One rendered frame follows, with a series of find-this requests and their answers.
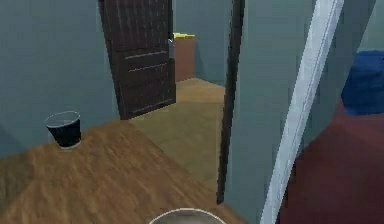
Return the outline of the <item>grey round bowl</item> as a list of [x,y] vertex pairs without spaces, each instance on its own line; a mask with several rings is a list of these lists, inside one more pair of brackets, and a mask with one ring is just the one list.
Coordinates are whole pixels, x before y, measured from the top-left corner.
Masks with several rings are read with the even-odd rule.
[[148,224],[227,224],[218,216],[196,208],[179,208],[165,212]]

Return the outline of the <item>brown cupboard with yellow top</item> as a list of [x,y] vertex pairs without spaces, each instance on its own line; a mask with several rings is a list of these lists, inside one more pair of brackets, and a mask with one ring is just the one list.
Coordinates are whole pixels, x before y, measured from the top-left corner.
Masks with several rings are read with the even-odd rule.
[[193,78],[195,73],[195,36],[175,33],[174,54],[176,81]]

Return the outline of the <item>dark brown room door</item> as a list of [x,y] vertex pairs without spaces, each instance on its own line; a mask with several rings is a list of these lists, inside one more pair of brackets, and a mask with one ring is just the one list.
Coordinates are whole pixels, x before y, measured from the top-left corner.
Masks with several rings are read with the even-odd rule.
[[97,0],[119,116],[176,102],[172,0]]

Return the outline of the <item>white slanted pole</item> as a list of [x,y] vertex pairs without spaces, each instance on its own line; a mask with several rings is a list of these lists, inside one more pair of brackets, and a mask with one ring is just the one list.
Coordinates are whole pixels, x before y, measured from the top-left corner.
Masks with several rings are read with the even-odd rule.
[[275,224],[345,0],[316,0],[260,224]]

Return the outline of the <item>black waste bin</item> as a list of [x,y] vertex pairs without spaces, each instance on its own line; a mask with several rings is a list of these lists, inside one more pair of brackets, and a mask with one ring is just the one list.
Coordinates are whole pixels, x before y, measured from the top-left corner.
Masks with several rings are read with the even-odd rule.
[[76,147],[81,142],[80,113],[77,111],[52,114],[44,120],[44,124],[62,149]]

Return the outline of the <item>blue pillow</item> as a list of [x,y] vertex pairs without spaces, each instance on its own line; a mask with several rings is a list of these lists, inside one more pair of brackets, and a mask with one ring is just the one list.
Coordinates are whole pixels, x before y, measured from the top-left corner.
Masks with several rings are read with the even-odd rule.
[[384,113],[384,51],[356,54],[341,98],[350,115]]

